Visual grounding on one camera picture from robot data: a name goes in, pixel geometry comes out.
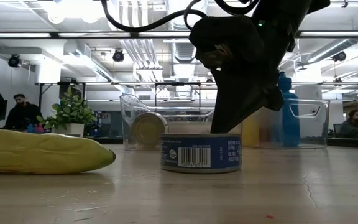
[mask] man with beard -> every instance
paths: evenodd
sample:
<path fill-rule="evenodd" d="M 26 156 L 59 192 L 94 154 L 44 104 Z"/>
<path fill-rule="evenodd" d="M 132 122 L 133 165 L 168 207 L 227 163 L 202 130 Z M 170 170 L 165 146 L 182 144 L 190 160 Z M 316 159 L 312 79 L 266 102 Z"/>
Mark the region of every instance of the man with beard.
<path fill-rule="evenodd" d="M 358 139 L 358 109 L 349 113 L 349 119 L 342 123 L 340 135 L 342 138 Z"/>
<path fill-rule="evenodd" d="M 37 105 L 26 102 L 23 94 L 13 96 L 16 106 L 11 109 L 6 120 L 4 129 L 26 130 L 30 124 L 38 124 L 37 116 L 42 116 Z"/>

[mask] dark jacket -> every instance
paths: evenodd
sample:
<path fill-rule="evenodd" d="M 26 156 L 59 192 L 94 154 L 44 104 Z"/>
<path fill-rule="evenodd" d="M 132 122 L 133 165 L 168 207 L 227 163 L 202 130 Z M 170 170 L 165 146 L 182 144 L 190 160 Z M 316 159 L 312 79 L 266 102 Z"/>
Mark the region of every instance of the dark jacket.
<path fill-rule="evenodd" d="M 39 124 L 37 116 L 42 116 L 37 105 L 26 103 L 25 106 L 15 106 L 9 112 L 5 129 L 25 130 L 30 124 Z"/>
<path fill-rule="evenodd" d="M 344 121 L 339 135 L 341 138 L 358 139 L 358 124 L 353 123 L 350 119 Z"/>

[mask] ceiling light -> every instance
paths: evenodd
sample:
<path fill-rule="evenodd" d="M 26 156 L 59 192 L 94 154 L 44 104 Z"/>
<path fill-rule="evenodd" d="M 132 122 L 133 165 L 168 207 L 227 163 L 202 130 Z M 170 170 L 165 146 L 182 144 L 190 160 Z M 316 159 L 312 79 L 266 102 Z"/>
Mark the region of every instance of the ceiling light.
<path fill-rule="evenodd" d="M 170 39 L 170 40 L 163 40 L 162 41 L 165 44 L 190 44 L 190 40 L 188 39 L 180 39 L 180 40 L 176 40 L 176 39 Z"/>
<path fill-rule="evenodd" d="M 165 37 L 165 38 L 188 38 L 190 32 L 188 31 L 165 31 L 165 32 L 141 32 L 139 37 L 153 38 L 153 37 Z"/>
<path fill-rule="evenodd" d="M 79 38 L 79 37 L 131 37 L 131 34 L 128 32 L 60 32 L 58 33 L 59 37 L 63 38 Z"/>
<path fill-rule="evenodd" d="M 48 38 L 49 33 L 0 33 L 0 38 Z"/>
<path fill-rule="evenodd" d="M 358 31 L 302 31 L 300 37 L 358 37 Z"/>

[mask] plush banana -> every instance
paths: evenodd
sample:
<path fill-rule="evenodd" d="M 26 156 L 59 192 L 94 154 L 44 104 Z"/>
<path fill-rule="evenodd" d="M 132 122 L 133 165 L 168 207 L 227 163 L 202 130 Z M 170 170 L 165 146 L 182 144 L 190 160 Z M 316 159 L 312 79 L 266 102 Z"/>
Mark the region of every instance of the plush banana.
<path fill-rule="evenodd" d="M 90 139 L 0 130 L 0 172 L 74 174 L 115 159 L 115 153 Z"/>

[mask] barcode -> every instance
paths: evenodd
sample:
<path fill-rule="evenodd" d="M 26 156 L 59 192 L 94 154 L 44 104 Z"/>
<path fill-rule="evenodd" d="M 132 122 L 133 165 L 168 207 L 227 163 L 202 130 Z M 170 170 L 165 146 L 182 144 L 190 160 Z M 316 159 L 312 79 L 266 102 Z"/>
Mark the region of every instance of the barcode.
<path fill-rule="evenodd" d="M 211 167 L 211 148 L 178 148 L 178 166 Z"/>

